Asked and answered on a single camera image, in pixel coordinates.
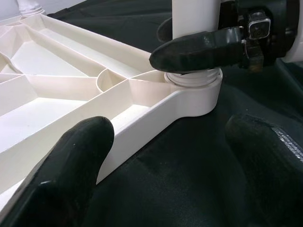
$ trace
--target black glove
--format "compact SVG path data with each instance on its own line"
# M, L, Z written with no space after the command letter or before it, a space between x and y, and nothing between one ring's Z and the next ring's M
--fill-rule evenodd
M113 126L104 117L68 130L1 211L0 227L80 226L113 141Z
M229 120L226 138L246 175L254 218L265 226L301 227L303 149L280 127L247 115Z

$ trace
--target wrinkled fabric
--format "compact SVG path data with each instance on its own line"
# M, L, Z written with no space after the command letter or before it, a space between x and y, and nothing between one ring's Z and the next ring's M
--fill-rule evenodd
M54 18L152 52L171 0L87 0ZM223 68L217 107L179 119L101 182L85 227L243 227L252 211L247 179L226 143L234 114L250 114L284 128L303 144L300 74L294 64L249 74Z

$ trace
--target white plastic part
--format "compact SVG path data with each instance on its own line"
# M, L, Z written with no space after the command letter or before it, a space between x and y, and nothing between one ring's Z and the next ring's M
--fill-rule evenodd
M221 0L172 0L173 38L218 28ZM199 87L213 82L220 69L186 75L166 73L168 81L185 87Z
M292 48L282 60L285 62L303 61L303 0L300 0L300 18L297 37Z
M45 14L44 9L42 9L40 4L35 0L17 0L17 2L19 5L19 11L24 17L28 17L38 13Z
M44 15L0 36L0 206L81 120L104 116L115 129L99 183L176 119L214 109L221 71L185 88L167 83L149 56Z

